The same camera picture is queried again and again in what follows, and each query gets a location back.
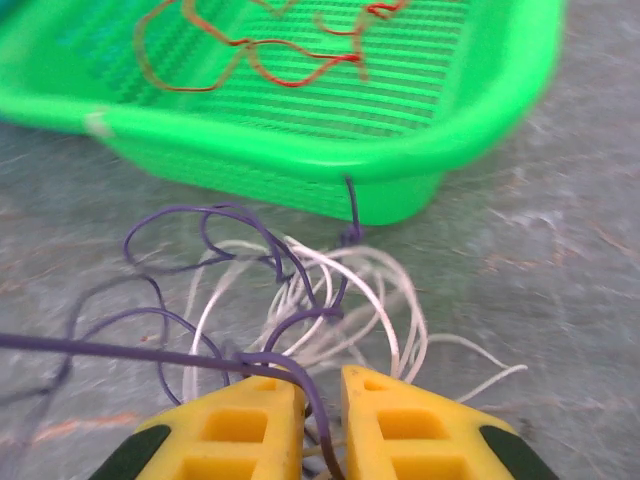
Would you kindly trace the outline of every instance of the gray floor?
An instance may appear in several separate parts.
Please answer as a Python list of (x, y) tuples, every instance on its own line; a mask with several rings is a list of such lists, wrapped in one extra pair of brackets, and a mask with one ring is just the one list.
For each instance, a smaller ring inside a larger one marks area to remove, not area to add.
[[(473, 167), (452, 174), (412, 220), (368, 231), (415, 283), (434, 332), (465, 335), (518, 374), (473, 400), (505, 418), (562, 478), (637, 478), (640, 460), (640, 3), (575, 0), (559, 79), (528, 122)], [(173, 203), (230, 197), (151, 178), (91, 140), (0, 125), (0, 325), (59, 335), (83, 288), (126, 271), (119, 241)], [(267, 225), (317, 247), (343, 224), (249, 202)], [(219, 238), (246, 236), (221, 222)], [(184, 222), (137, 248), (195, 259)], [(187, 277), (165, 279), (181, 310)], [(219, 311), (216, 338), (248, 341), (273, 292), (252, 279)], [(83, 317), (149, 304), (145, 286), (96, 299)], [(100, 339), (139, 344), (157, 320)], [(174, 348), (185, 348), (186, 337)], [(50, 355), (0, 352), (3, 391), (36, 385)], [(78, 359), (28, 458), (23, 478), (83, 479), (140, 419), (169, 406), (149, 365)], [(445, 395), (494, 370), (434, 346), (418, 379)], [(180, 372), (170, 370), (178, 385)], [(206, 379), (210, 385), (217, 377)], [(327, 381), (327, 395), (336, 390)], [(6, 443), (24, 405), (0, 412)]]

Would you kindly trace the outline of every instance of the tangled wires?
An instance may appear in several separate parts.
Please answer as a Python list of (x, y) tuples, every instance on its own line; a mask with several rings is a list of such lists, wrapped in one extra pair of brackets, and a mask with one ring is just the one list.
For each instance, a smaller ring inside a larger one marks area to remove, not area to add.
[[(270, 13), (274, 17), (281, 17), (282, 15), (286, 14), (286, 12), (291, 8), (293, 8), (299, 0), (287, 0), (280, 8), (274, 8), (265, 0), (251, 1), (261, 5), (268, 13)], [(247, 57), (248, 63), (251, 68), (255, 70), (259, 75), (261, 75), (265, 80), (283, 87), (296, 88), (309, 85), (317, 78), (329, 71), (331, 68), (344, 62), (355, 64), (359, 70), (360, 79), (362, 81), (367, 81), (368, 74), (365, 64), (365, 54), (362, 47), (363, 35), (373, 24), (373, 21), (376, 18), (389, 20), (396, 12), (406, 8), (409, 5), (409, 0), (397, 0), (395, 3), (373, 2), (370, 4), (365, 4), (360, 9), (360, 13), (357, 15), (354, 21), (353, 28), (349, 31), (338, 31), (327, 27), (324, 24), (322, 13), (317, 13), (313, 20), (316, 26), (322, 32), (329, 35), (351, 37), (351, 52), (341, 54), (321, 54), (312, 52), (296, 43), (282, 39), (268, 38), (256, 40), (248, 37), (232, 39), (215, 25), (211, 24), (203, 17), (198, 15), (196, 11), (196, 0), (182, 0), (181, 11), (185, 19), (187, 19), (192, 25), (196, 26), (206, 34), (218, 40), (220, 43), (234, 48), (236, 52), (231, 57), (231, 60), (213, 84), (205, 87), (180, 87), (169, 85), (156, 75), (145, 48), (145, 34), (149, 24), (156, 17), (164, 13), (167, 7), (175, 4), (176, 2), (178, 2), (178, 0), (164, 0), (162, 3), (160, 3), (140, 19), (134, 31), (134, 50), (142, 73), (147, 78), (147, 80), (156, 87), (162, 90), (174, 92), (210, 92), (216, 90), (229, 79), (229, 77), (233, 74), (233, 71), (238, 67), (240, 62), (245, 57)], [(289, 47), (290, 49), (298, 52), (305, 57), (320, 60), (322, 61), (322, 64), (301, 80), (285, 80), (272, 74), (269, 69), (267, 69), (262, 64), (258, 53), (259, 47), (261, 45), (283, 45), (285, 47)]]
[[(17, 348), (65, 353), (65, 358), (53, 379), (45, 386), (6, 396), (0, 400), (5, 406), (17, 400), (36, 397), (38, 404), (27, 422), (18, 432), (11, 451), (5, 452), (0, 463), (0, 478), (17, 478), (17, 467), (26, 447), (37, 432), (55, 394), (64, 386), (73, 371), (74, 355), (93, 355), (150, 361), (157, 365), (162, 388), (173, 403), (191, 401), (200, 395), (198, 369), (218, 370), (224, 385), (230, 384), (230, 372), (243, 376), (259, 375), (278, 378), (300, 386), (309, 402), (307, 413), (315, 420), (308, 425), (308, 436), (317, 440), (318, 446), (306, 450), (309, 456), (322, 454), (326, 472), (318, 478), (344, 480), (335, 446), (341, 444), (332, 433), (331, 422), (312, 377), (323, 370), (337, 368), (355, 361), (369, 366), (369, 360), (360, 341), (376, 326), (382, 325), (390, 350), (389, 374), (412, 382), (425, 360), (428, 341), (448, 341), (473, 348), (499, 365), (503, 371), (485, 382), (462, 400), (479, 393), (504, 376), (526, 367), (508, 367), (482, 350), (479, 346), (454, 335), (427, 335), (425, 316), (416, 297), (411, 279), (402, 266), (390, 255), (377, 249), (360, 245), (362, 228), (358, 220), (355, 190), (347, 179), (347, 187), (353, 207), (353, 222), (341, 236), (337, 249), (316, 251), (291, 237), (279, 238), (270, 232), (250, 210), (235, 204), (218, 204), (211, 207), (178, 205), (165, 208), (134, 226), (123, 243), (125, 259), (136, 267), (138, 273), (121, 277), (85, 292), (71, 309), (63, 339), (0, 334), (1, 348)], [(200, 215), (199, 229), (206, 248), (200, 261), (191, 265), (159, 267), (140, 260), (131, 251), (131, 243), (138, 232), (160, 217), (179, 213)], [(208, 233), (208, 221), (221, 216), (253, 228), (263, 244), (241, 240), (213, 242)], [(227, 271), (220, 277), (196, 325), (189, 321), (194, 300), (204, 270), (211, 265), (228, 263)], [(237, 349), (225, 357), (216, 343), (205, 334), (207, 321), (215, 316), (215, 307), (224, 292), (251, 266), (262, 265), (271, 269), (279, 289), (265, 315), (261, 334), (252, 345)], [(162, 292), (154, 279), (158, 275), (194, 272), (191, 289), (186, 299), (184, 315), (166, 308)], [(111, 315), (97, 322), (88, 332), (76, 339), (78, 319), (87, 300), (106, 289), (127, 282), (148, 283), (156, 297), (156, 304)], [(358, 300), (346, 302), (346, 298)], [(409, 328), (406, 339), (398, 338), (396, 328), (400, 307), (409, 308)], [(124, 318), (142, 314), (154, 314), (161, 320), (158, 349), (133, 348), (93, 343), (91, 339), (100, 331)], [(171, 322), (179, 324), (193, 335), (189, 354), (166, 351), (171, 336)], [(200, 344), (210, 355), (200, 355)], [(165, 379), (163, 365), (177, 364), (185, 367), (181, 395), (176, 395)]]

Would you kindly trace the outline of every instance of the basket rim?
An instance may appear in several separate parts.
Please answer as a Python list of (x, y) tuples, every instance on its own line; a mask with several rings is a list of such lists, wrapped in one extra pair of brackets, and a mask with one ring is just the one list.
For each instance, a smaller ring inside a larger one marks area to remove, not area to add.
[[(546, 89), (559, 56), (565, 5), (566, 0), (515, 2), (505, 37), (505, 67), (492, 85), (443, 123), (396, 138), (345, 142), (293, 136), (153, 108), (34, 95), (3, 84), (0, 112), (29, 126), (204, 150), (252, 168), (318, 181), (336, 181), (345, 173), (358, 182), (375, 182), (447, 171), (484, 153)], [(96, 115), (107, 128), (92, 128), (88, 120)]]

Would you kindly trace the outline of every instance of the orange wire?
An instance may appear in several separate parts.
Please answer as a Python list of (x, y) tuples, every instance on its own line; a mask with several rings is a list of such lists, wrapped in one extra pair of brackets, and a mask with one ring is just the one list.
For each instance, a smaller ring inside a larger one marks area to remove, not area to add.
[(226, 82), (233, 70), (238, 66), (242, 57), (246, 54), (247, 48), (242, 48), (236, 52), (236, 54), (232, 57), (231, 61), (227, 65), (227, 67), (222, 71), (218, 80), (215, 83), (208, 87), (174, 87), (173, 85), (169, 85), (164, 80), (161, 80), (154, 72), (153, 66), (149, 61), (149, 56), (147, 55), (147, 51), (144, 45), (144, 34), (146, 32), (147, 26), (149, 23), (160, 15), (169, 5), (175, 3), (178, 0), (164, 0), (160, 5), (156, 6), (151, 10), (148, 14), (143, 16), (137, 23), (134, 29), (134, 50), (136, 54), (136, 59), (140, 64), (143, 75), (147, 78), (147, 80), (155, 85), (156, 87), (162, 90), (169, 90), (172, 92), (210, 92), (212, 90), (216, 90), (220, 88), (224, 82)]
[(201, 28), (209, 35), (214, 36), (222, 43), (226, 43), (232, 47), (243, 45), (249, 43), (251, 40), (248, 38), (242, 38), (240, 40), (231, 40), (227, 35), (224, 34), (221, 30), (219, 30), (214, 25), (207, 22), (204, 18), (202, 18), (196, 12), (196, 0), (184, 0), (182, 3), (182, 14), (185, 16), (187, 20), (193, 23), (195, 26)]
[[(309, 85), (318, 77), (326, 73), (330, 68), (338, 65), (342, 62), (351, 62), (356, 64), (359, 72), (360, 78), (363, 82), (368, 80), (368, 73), (366, 70), (366, 65), (364, 62), (364, 50), (362, 47), (362, 36), (370, 26), (367, 22), (367, 15), (371, 14), (383, 19), (389, 19), (391, 14), (397, 12), (405, 8), (410, 0), (398, 0), (394, 4), (388, 4), (383, 2), (371, 3), (369, 5), (363, 6), (360, 14), (358, 15), (354, 28), (351, 31), (340, 32), (337, 30), (332, 30), (326, 27), (322, 20), (322, 13), (316, 14), (314, 17), (314, 23), (316, 26), (323, 32), (329, 33), (332, 35), (341, 35), (341, 36), (351, 36), (352, 37), (352, 53), (342, 54), (342, 55), (330, 55), (330, 54), (318, 54), (313, 53), (293, 42), (289, 42), (287, 40), (280, 39), (264, 39), (264, 40), (252, 40), (250, 38), (242, 38), (239, 40), (232, 40), (228, 37), (224, 32), (220, 29), (207, 22), (204, 18), (198, 15), (196, 12), (196, 0), (183, 0), (182, 3), (182, 14), (183, 16), (191, 22), (194, 26), (200, 28), (206, 33), (210, 34), (221, 43), (229, 45), (231, 47), (242, 47), (236, 52), (236, 54), (231, 58), (231, 61), (227, 65), (227, 67), (223, 70), (223, 72), (218, 77), (218, 80), (208, 87), (175, 87), (167, 84), (163, 80), (157, 77), (155, 72), (153, 71), (153, 67), (151, 62), (149, 61), (148, 55), (146, 53), (146, 48), (144, 45), (144, 34), (146, 32), (146, 28), (148, 24), (155, 17), (160, 15), (169, 5), (175, 3), (178, 0), (165, 0), (160, 5), (155, 7), (151, 12), (142, 17), (138, 24), (136, 25), (134, 32), (134, 48), (136, 52), (136, 57), (138, 59), (139, 64), (141, 65), (143, 74), (147, 79), (153, 83), (158, 88), (170, 91), (177, 92), (209, 92), (215, 90), (222, 86), (224, 82), (226, 82), (233, 71), (236, 69), (242, 57), (248, 55), (249, 65), (260, 75), (262, 75), (266, 80), (276, 83), (278, 85), (296, 88)], [(291, 9), (299, 0), (287, 0), (287, 2), (280, 8), (276, 9), (272, 5), (270, 5), (266, 0), (251, 0), (258, 5), (261, 5), (267, 11), (269, 11), (274, 16), (281, 16), (286, 13), (289, 9)], [(380, 10), (386, 10), (389, 14), (382, 13)], [(299, 81), (287, 81), (281, 78), (276, 77), (272, 73), (270, 73), (267, 68), (262, 65), (260, 62), (260, 58), (258, 55), (257, 47), (259, 45), (265, 44), (280, 44), (285, 45), (293, 50), (301, 53), (310, 58), (317, 59), (325, 59), (327, 60), (323, 65), (314, 70), (311, 74)]]
[(303, 48), (295, 45), (294, 43), (287, 42), (286, 40), (259, 40), (259, 41), (251, 43), (251, 46), (248, 48), (248, 50), (249, 50), (249, 64), (251, 65), (251, 67), (253, 67), (253, 69), (256, 70), (265, 79), (269, 80), (270, 82), (276, 83), (278, 85), (282, 85), (283, 87), (289, 87), (289, 88), (304, 87), (304, 86), (309, 85), (310, 83), (312, 83), (315, 79), (317, 79), (322, 74), (327, 72), (331, 67), (334, 67), (335, 65), (338, 65), (339, 63), (342, 63), (342, 62), (357, 62), (358, 61), (358, 57), (356, 55), (354, 55), (354, 54), (320, 55), (320, 54), (313, 54), (311, 52), (306, 52), (305, 55), (307, 55), (309, 57), (312, 57), (312, 58), (327, 58), (328, 60), (322, 66), (318, 67), (315, 71), (313, 71), (311, 74), (309, 74), (307, 77), (303, 78), (302, 80), (299, 80), (297, 82), (291, 82), (291, 81), (282, 80), (282, 79), (276, 77), (275, 75), (270, 73), (262, 65), (262, 63), (260, 62), (260, 59), (258, 57), (258, 51), (257, 51), (257, 48), (255, 48), (255, 47), (258, 46), (258, 45), (266, 44), (266, 43), (281, 43), (283, 45), (289, 45), (289, 46), (295, 48), (296, 50), (298, 50), (301, 53), (305, 53), (306, 51), (304, 51)]

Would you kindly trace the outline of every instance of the purple wire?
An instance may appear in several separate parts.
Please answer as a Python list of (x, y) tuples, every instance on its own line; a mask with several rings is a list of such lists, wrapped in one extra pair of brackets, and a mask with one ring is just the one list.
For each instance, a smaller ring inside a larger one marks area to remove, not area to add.
[(303, 310), (301, 312), (296, 312), (286, 320), (280, 322), (271, 332), (269, 338), (264, 344), (264, 352), (272, 352), (273, 347), (276, 345), (278, 339), (282, 336), (282, 334), (288, 329), (291, 328), (298, 322), (303, 320), (308, 320), (309, 318), (317, 318), (317, 317), (337, 317), (342, 318), (344, 314), (342, 310), (339, 308), (331, 307), (331, 308), (314, 308), (311, 310)]
[(324, 409), (318, 390), (306, 370), (290, 358), (272, 352), (241, 353), (238, 357), (246, 363), (274, 363), (286, 368), (293, 374), (297, 380), (296, 383), (304, 390), (311, 405), (320, 436), (320, 448), (327, 462), (327, 468), (331, 472), (333, 480), (345, 480), (338, 459), (333, 451), (327, 411)]
[(262, 367), (260, 365), (247, 365), (233, 360), (207, 357), (204, 355), (189, 355), (186, 353), (156, 350), (151, 348), (123, 347), (120, 345), (87, 342), (84, 340), (36, 337), (31, 335), (16, 335), (12, 333), (0, 333), (0, 348), (30, 350), (36, 352), (66, 353), (72, 356), (87, 355), (90, 357), (170, 363), (185, 367), (226, 370), (244, 375), (276, 378), (278, 380), (284, 380), (285, 382), (298, 385), (298, 381), (294, 375), (278, 368)]
[(127, 262), (129, 262), (131, 265), (136, 266), (136, 267), (142, 267), (144, 268), (146, 271), (151, 272), (151, 273), (159, 273), (159, 274), (171, 274), (171, 273), (181, 273), (181, 272), (187, 272), (187, 271), (191, 271), (191, 270), (196, 270), (198, 268), (207, 266), (207, 265), (213, 265), (215, 263), (220, 263), (223, 261), (228, 261), (228, 260), (233, 260), (235, 258), (235, 255), (225, 252), (224, 250), (216, 247), (215, 245), (213, 245), (213, 243), (208, 239), (208, 237), (203, 237), (206, 238), (205, 240), (205, 244), (207, 246), (207, 248), (213, 250), (214, 252), (216, 252), (218, 255), (220, 255), (220, 257), (218, 258), (213, 258), (213, 259), (209, 259), (209, 260), (204, 260), (200, 263), (196, 263), (196, 264), (192, 264), (192, 265), (186, 265), (183, 267), (170, 267), (170, 268), (162, 268), (162, 267), (153, 267), (153, 266), (149, 266), (149, 265), (142, 265), (142, 263), (137, 260), (135, 258), (135, 256), (131, 253), (131, 248), (130, 248), (130, 243), (131, 240), (133, 239), (134, 235), (140, 231), (140, 229), (142, 229), (143, 227), (145, 227), (146, 225), (148, 225), (149, 223), (151, 223), (152, 221), (163, 217), (165, 215), (170, 215), (172, 213), (187, 213), (187, 212), (193, 212), (193, 213), (203, 213), (203, 214), (209, 214), (209, 215), (221, 215), (223, 217), (227, 217), (227, 218), (231, 218), (234, 220), (237, 220), (239, 222), (245, 223), (253, 228), (255, 228), (256, 230), (258, 230), (258, 232), (260, 232), (260, 234), (264, 237), (265, 241), (269, 244), (270, 250), (272, 252), (272, 256), (273, 259), (275, 261), (275, 270), (276, 270), (276, 276), (278, 279), (283, 279), (284, 278), (284, 272), (282, 270), (282, 258), (280, 256), (280, 252), (278, 252), (277, 248), (275, 248), (275, 246), (273, 245), (273, 243), (270, 241), (270, 236), (269, 234), (267, 234), (268, 232), (266, 232), (266, 228), (257, 220), (256, 221), (252, 221), (251, 219), (244, 217), (242, 215), (236, 214), (236, 213), (231, 213), (231, 212), (225, 212), (222, 210), (222, 208), (224, 208), (225, 205), (222, 205), (221, 207), (218, 207), (216, 205), (214, 205), (213, 207), (199, 207), (199, 206), (192, 206), (192, 205), (174, 205), (171, 207), (166, 207), (163, 208), (159, 211), (157, 211), (156, 213), (149, 215), (148, 217), (143, 218), (140, 222), (138, 222), (136, 225), (133, 226), (133, 228), (131, 228), (131, 230), (129, 230), (129, 233), (127, 233), (127, 236), (124, 239), (123, 245), (122, 245), (122, 251), (124, 253), (124, 257), (127, 260)]
[[(247, 212), (248, 216), (243, 216), (237, 213), (233, 213), (233, 212), (226, 212), (224, 211), (224, 209), (228, 209), (228, 208), (235, 208), (235, 209), (239, 209), (243, 212)], [(131, 253), (131, 248), (130, 248), (130, 244), (131, 244), (131, 240), (133, 239), (133, 237), (135, 236), (135, 234), (140, 231), (140, 229), (142, 229), (143, 227), (145, 227), (146, 225), (148, 225), (149, 223), (151, 223), (152, 221), (164, 216), (164, 215), (169, 215), (172, 213), (187, 213), (187, 212), (193, 212), (193, 213), (202, 213), (203, 217), (200, 221), (200, 234), (202, 236), (202, 240), (205, 243), (206, 247), (209, 248), (210, 250), (213, 250), (214, 252), (218, 253), (220, 255), (220, 257), (218, 258), (213, 258), (213, 259), (209, 259), (209, 260), (204, 260), (202, 262), (196, 263), (196, 264), (192, 264), (192, 265), (185, 265), (185, 266), (181, 266), (181, 267), (167, 267), (167, 268), (163, 268), (163, 267), (155, 267), (155, 266), (149, 266), (149, 265), (142, 265), (142, 263), (137, 260), (135, 258), (135, 256)], [(309, 277), (306, 273), (306, 270), (304, 268), (304, 266), (302, 265), (302, 263), (300, 262), (300, 260), (298, 260), (298, 257), (296, 257), (293, 252), (291, 252), (291, 250), (289, 249), (289, 247), (287, 247), (287, 245), (282, 242), (280, 239), (278, 239), (277, 237), (275, 237), (273, 234), (271, 234), (265, 227), (264, 225), (257, 219), (254, 217), (253, 213), (251, 213), (249, 210), (247, 210), (246, 208), (240, 206), (240, 205), (234, 205), (234, 204), (219, 204), (219, 205), (214, 205), (213, 207), (198, 207), (198, 206), (191, 206), (191, 205), (175, 205), (172, 207), (166, 207), (163, 208), (162, 210), (159, 210), (158, 212), (149, 215), (148, 217), (142, 219), (140, 222), (138, 222), (136, 225), (134, 225), (134, 227), (129, 230), (129, 233), (127, 234), (127, 236), (125, 237), (125, 240), (123, 242), (123, 246), (122, 246), (122, 250), (124, 253), (124, 257), (127, 260), (127, 262), (129, 262), (131, 265), (139, 267), (139, 268), (143, 268), (145, 271), (150, 272), (150, 273), (159, 273), (159, 274), (171, 274), (171, 273), (181, 273), (181, 272), (186, 272), (186, 271), (191, 271), (191, 270), (196, 270), (198, 268), (207, 266), (207, 265), (214, 265), (216, 263), (220, 263), (220, 262), (224, 262), (224, 261), (228, 261), (228, 260), (233, 260), (235, 258), (235, 255), (230, 254), (228, 252), (225, 252), (224, 250), (216, 247), (213, 242), (211, 242), (211, 240), (209, 239), (209, 236), (207, 234), (206, 231), (206, 223), (207, 220), (209, 219), (209, 217), (213, 216), (213, 215), (220, 215), (223, 217), (227, 217), (227, 218), (231, 218), (234, 220), (237, 220), (239, 222), (242, 222), (246, 225), (249, 225), (253, 228), (255, 228), (260, 235), (264, 238), (265, 242), (269, 245), (269, 249), (271, 250), (271, 257), (264, 257), (264, 256), (260, 256), (257, 257), (257, 260), (262, 261), (262, 262), (267, 262), (270, 265), (270, 261), (273, 260), (273, 262), (275, 263), (275, 271), (276, 271), (276, 282), (278, 283), (282, 283), (284, 281), (287, 280), (287, 277), (284, 274), (283, 268), (282, 268), (282, 256), (280, 254), (280, 252), (282, 251), (290, 260), (291, 262), (294, 264), (294, 266), (296, 267), (296, 269), (298, 270), (298, 272), (300, 273), (300, 276), (302, 278), (302, 282), (304, 284), (305, 287), (305, 291), (307, 293), (307, 296), (309, 297), (309, 300), (311, 301), (311, 304), (316, 307), (317, 306), (317, 301), (315, 298), (315, 295), (313, 293), (313, 287), (311, 286), (311, 281), (309, 280)]]
[[(363, 231), (359, 222), (356, 197), (355, 197), (355, 189), (353, 186), (353, 182), (350, 178), (346, 178), (347, 187), (349, 190), (349, 197), (351, 201), (352, 208), (352, 224), (348, 227), (347, 231), (341, 235), (341, 246), (353, 245), (355, 243), (360, 242)], [(227, 210), (238, 210), (241, 213), (230, 212)], [(200, 220), (200, 235), (206, 247), (213, 252), (215, 252), (218, 257), (212, 258), (209, 260), (205, 260), (198, 264), (188, 265), (183, 267), (172, 267), (172, 268), (161, 268), (161, 267), (153, 267), (148, 265), (142, 265), (140, 261), (138, 261), (134, 255), (130, 251), (130, 243), (133, 236), (144, 226), (151, 223), (153, 220), (171, 213), (180, 213), (180, 212), (197, 212), (202, 213), (202, 218)], [(309, 413), (313, 412), (316, 416), (316, 422), (318, 424), (318, 431), (320, 433), (320, 445), (323, 451), (323, 455), (325, 456), (325, 460), (327, 465), (333, 475), (334, 480), (344, 480), (344, 476), (341, 472), (340, 466), (335, 458), (335, 454), (333, 452), (333, 447), (331, 445), (331, 436), (329, 431), (329, 421), (322, 405), (322, 401), (320, 396), (318, 395), (317, 390), (313, 384), (313, 381), (308, 376), (308, 374), (304, 371), (302, 367), (300, 367), (293, 360), (288, 359), (282, 355), (272, 353), (271, 350), (277, 343), (279, 337), (286, 331), (287, 328), (290, 328), (292, 325), (300, 322), (302, 320), (319, 317), (319, 316), (327, 316), (329, 319), (331, 317), (342, 317), (342, 312), (339, 309), (339, 306), (344, 298), (346, 288), (348, 285), (348, 280), (345, 276), (342, 276), (340, 287), (338, 290), (338, 294), (336, 295), (336, 299), (334, 300), (332, 306), (330, 308), (319, 308), (317, 301), (315, 299), (315, 295), (313, 293), (313, 289), (311, 286), (311, 282), (306, 273), (306, 270), (302, 263), (299, 261), (297, 256), (295, 256), (289, 247), (282, 242), (280, 239), (275, 237), (271, 232), (269, 232), (266, 227), (259, 221), (259, 219), (255, 216), (253, 212), (249, 209), (242, 207), (240, 205), (234, 205), (231, 203), (224, 203), (214, 205), (212, 207), (192, 207), (192, 206), (184, 206), (177, 205), (174, 207), (167, 207), (156, 212), (153, 215), (150, 215), (135, 225), (127, 234), (124, 243), (123, 243), (123, 253), (125, 259), (132, 265), (142, 268), (148, 272), (154, 272), (159, 274), (170, 274), (170, 273), (179, 273), (190, 270), (195, 270), (207, 265), (214, 265), (217, 263), (221, 263), (224, 261), (234, 260), (237, 258), (236, 255), (225, 252), (224, 250), (216, 247), (213, 242), (210, 240), (208, 232), (207, 232), (207, 221), (213, 215), (220, 215), (223, 217), (231, 218), (237, 220), (241, 223), (249, 225), (255, 228), (260, 235), (264, 238), (266, 243), (269, 245), (269, 249), (271, 250), (270, 256), (257, 256), (256, 260), (262, 263), (269, 265), (276, 272), (276, 282), (282, 283), (284, 281), (288, 281), (291, 277), (286, 277), (282, 267), (282, 255), (284, 254), (291, 262), (294, 264), (296, 269), (298, 270), (306, 293), (309, 297), (309, 300), (312, 305), (312, 309), (308, 311), (300, 311), (292, 315), (291, 317), (285, 319), (282, 323), (280, 323), (272, 332), (269, 339), (267, 340), (265, 346), (265, 352), (256, 353), (256, 354), (244, 354), (244, 353), (236, 353), (233, 355), (235, 358), (239, 358), (244, 363), (234, 362), (231, 360), (225, 360), (222, 356), (220, 350), (216, 347), (216, 345), (206, 336), (203, 336), (203, 342), (209, 347), (209, 349), (214, 354), (214, 357), (202, 357), (199, 355), (184, 355), (175, 352), (167, 352), (164, 351), (166, 348), (168, 337), (169, 337), (169, 320), (174, 320), (180, 323), (184, 328), (189, 330), (191, 333), (195, 334), (195, 327), (187, 322), (185, 319), (176, 315), (173, 312), (170, 312), (166, 309), (164, 304), (164, 299), (162, 297), (161, 290), (158, 284), (151, 277), (145, 274), (133, 275), (130, 277), (121, 277), (118, 279), (114, 279), (110, 282), (106, 282), (98, 287), (94, 287), (88, 292), (85, 292), (83, 296), (76, 302), (74, 308), (71, 310), (68, 322), (67, 322), (67, 338), (58, 340), (58, 339), (46, 339), (41, 337), (28, 337), (28, 336), (20, 336), (20, 335), (7, 335), (0, 334), (0, 348), (19, 348), (19, 349), (29, 349), (29, 350), (39, 350), (39, 351), (55, 351), (55, 352), (63, 352), (67, 353), (67, 358), (61, 365), (58, 373), (55, 376), (53, 384), (46, 388), (38, 388), (33, 389), (30, 392), (26, 392), (20, 395), (13, 395), (12, 401), (16, 398), (27, 398), (32, 395), (48, 395), (43, 403), (41, 403), (38, 407), (38, 410), (41, 410), (42, 416), (46, 414), (49, 405), (51, 404), (52, 394), (60, 388), (65, 380), (69, 378), (72, 370), (71, 358), (73, 355), (92, 355), (92, 356), (106, 356), (110, 358), (129, 358), (134, 360), (148, 360), (148, 361), (156, 361), (158, 376), (160, 378), (161, 385), (169, 396), (169, 398), (176, 405), (180, 404), (178, 398), (173, 394), (171, 388), (169, 387), (164, 371), (163, 371), (163, 363), (173, 363), (185, 366), (195, 366), (195, 367), (203, 367), (203, 368), (213, 368), (221, 371), (223, 376), (223, 382), (225, 386), (229, 385), (229, 371), (240, 373), (244, 376), (250, 375), (261, 375), (261, 376), (270, 376), (273, 378), (279, 378), (281, 380), (286, 380), (289, 382), (296, 383), (300, 385), (305, 392), (307, 393), (307, 397), (309, 398), (309, 405), (307, 410)], [(138, 308), (129, 310), (126, 312), (119, 313), (117, 315), (108, 317), (103, 319), (99, 324), (95, 325), (89, 332), (87, 332), (80, 341), (73, 340), (72, 338), (75, 336), (75, 330), (78, 322), (78, 318), (80, 316), (80, 312), (82, 307), (86, 303), (86, 301), (94, 296), (97, 293), (100, 293), (110, 287), (119, 285), (121, 283), (125, 283), (127, 281), (143, 279), (148, 281), (156, 292), (156, 296), (158, 297), (158, 303), (160, 305), (157, 307), (147, 307), (147, 308)], [(132, 347), (119, 347), (115, 345), (105, 345), (98, 343), (90, 343), (86, 340), (91, 338), (93, 335), (97, 334), (104, 328), (107, 328), (110, 325), (113, 325), (115, 322), (122, 320), (124, 318), (128, 318), (133, 315), (138, 315), (142, 313), (154, 313), (161, 315), (163, 318), (163, 329), (161, 335), (161, 349), (160, 350), (148, 350), (141, 348), (132, 348)], [(280, 366), (284, 366), (291, 372), (272, 369), (267, 366), (259, 366), (259, 365), (247, 365), (251, 363), (274, 363)], [(30, 425), (25, 429), (28, 432), (37, 428), (39, 422), (31, 422)]]
[[(107, 328), (110, 325), (113, 325), (114, 323), (116, 323), (119, 320), (123, 320), (125, 318), (128, 317), (132, 317), (135, 315), (142, 315), (145, 313), (155, 313), (158, 315), (162, 315), (165, 318), (169, 318), (171, 320), (174, 320), (176, 322), (178, 322), (180, 325), (182, 325), (184, 328), (186, 328), (187, 330), (189, 330), (192, 334), (196, 334), (196, 327), (194, 327), (191, 323), (187, 322), (184, 318), (180, 317), (179, 315), (166, 310), (164, 308), (156, 308), (156, 307), (143, 307), (143, 308), (134, 308), (131, 310), (127, 310), (125, 312), (121, 312), (118, 313), (116, 315), (113, 315), (111, 317), (105, 318), (104, 320), (102, 320), (100, 323), (98, 323), (97, 325), (94, 325), (94, 327), (89, 330), (84, 336), (82, 336), (81, 340), (88, 340), (89, 338), (93, 337), (94, 335), (96, 335), (98, 332), (104, 330), (105, 328)], [(220, 349), (215, 345), (215, 343), (213, 343), (211, 341), (210, 338), (208, 338), (207, 336), (203, 335), (202, 336), (202, 341), (203, 343), (209, 348), (209, 350), (211, 350), (211, 352), (213, 353), (213, 355), (217, 358), (224, 358), (222, 355), (222, 352), (220, 351)], [(221, 371), (220, 372), (222, 375), (222, 381), (224, 383), (225, 387), (228, 387), (231, 382), (229, 380), (229, 373), (226, 371)], [(180, 400), (177, 399), (177, 397), (171, 393), (171, 396), (175, 399), (174, 403), (176, 405), (181, 405)]]

